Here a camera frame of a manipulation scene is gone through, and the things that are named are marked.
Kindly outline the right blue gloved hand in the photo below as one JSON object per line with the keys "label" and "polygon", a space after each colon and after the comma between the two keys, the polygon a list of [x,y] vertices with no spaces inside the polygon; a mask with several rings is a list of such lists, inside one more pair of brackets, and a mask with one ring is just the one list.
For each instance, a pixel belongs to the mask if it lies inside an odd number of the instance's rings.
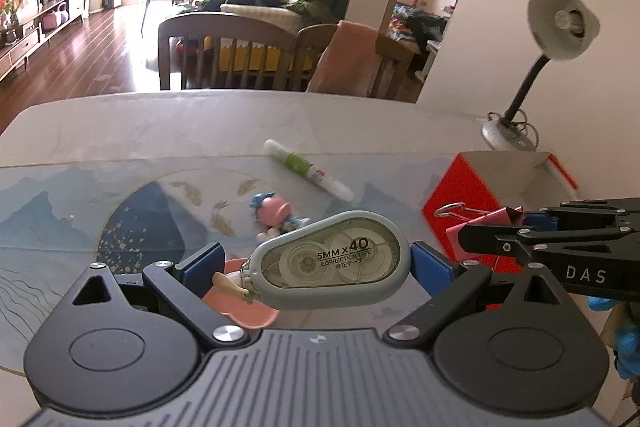
{"label": "right blue gloved hand", "polygon": [[610,311],[601,339],[614,351],[614,365],[623,379],[639,376],[639,323],[629,315],[627,303],[589,297],[588,306],[597,312]]}

